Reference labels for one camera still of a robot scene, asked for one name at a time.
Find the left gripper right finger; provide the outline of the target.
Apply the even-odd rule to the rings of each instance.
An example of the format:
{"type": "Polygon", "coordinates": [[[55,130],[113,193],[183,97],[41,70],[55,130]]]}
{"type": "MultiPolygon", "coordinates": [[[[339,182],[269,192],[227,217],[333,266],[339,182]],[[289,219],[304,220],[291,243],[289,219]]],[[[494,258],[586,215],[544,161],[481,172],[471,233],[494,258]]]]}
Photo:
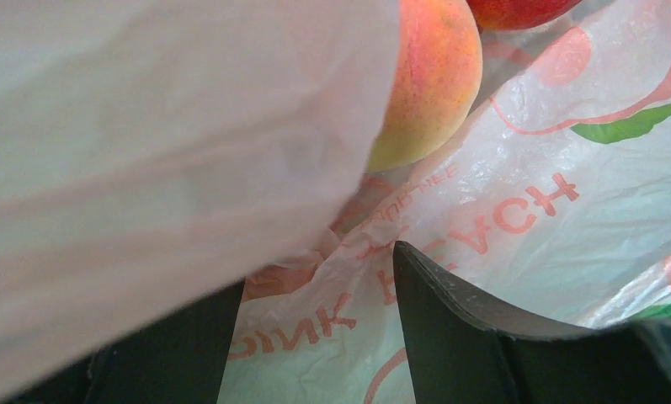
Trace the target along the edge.
{"type": "Polygon", "coordinates": [[[407,242],[393,248],[418,403],[671,403],[671,319],[578,327],[513,306],[407,242]]]}

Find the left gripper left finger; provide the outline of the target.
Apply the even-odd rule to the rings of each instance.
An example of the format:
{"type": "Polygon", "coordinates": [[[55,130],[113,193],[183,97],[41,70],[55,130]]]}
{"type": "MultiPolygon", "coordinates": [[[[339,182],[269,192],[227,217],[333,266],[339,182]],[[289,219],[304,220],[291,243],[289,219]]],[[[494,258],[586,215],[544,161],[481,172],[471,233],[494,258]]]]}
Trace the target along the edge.
{"type": "Polygon", "coordinates": [[[9,398],[11,403],[214,403],[244,283],[194,302],[9,398]]]}

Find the pink plastic bag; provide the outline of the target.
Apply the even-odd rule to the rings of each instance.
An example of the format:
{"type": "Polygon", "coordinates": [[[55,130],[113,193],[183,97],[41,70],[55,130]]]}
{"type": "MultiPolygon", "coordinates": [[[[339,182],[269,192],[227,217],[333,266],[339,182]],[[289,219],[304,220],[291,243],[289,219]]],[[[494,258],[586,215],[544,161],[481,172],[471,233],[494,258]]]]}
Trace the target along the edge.
{"type": "Polygon", "coordinates": [[[671,316],[671,1],[481,37],[371,173],[401,1],[0,1],[0,403],[244,283],[214,403],[418,403],[393,248],[536,314],[671,316]]]}

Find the fake peach orange pink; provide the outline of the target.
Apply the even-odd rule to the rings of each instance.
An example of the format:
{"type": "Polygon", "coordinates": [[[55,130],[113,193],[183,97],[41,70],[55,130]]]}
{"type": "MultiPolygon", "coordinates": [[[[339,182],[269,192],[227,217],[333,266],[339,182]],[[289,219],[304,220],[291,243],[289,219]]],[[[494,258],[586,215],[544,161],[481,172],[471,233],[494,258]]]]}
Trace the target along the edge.
{"type": "Polygon", "coordinates": [[[482,81],[482,44],[464,1],[401,1],[397,71],[368,170],[417,162],[467,117],[482,81]]]}

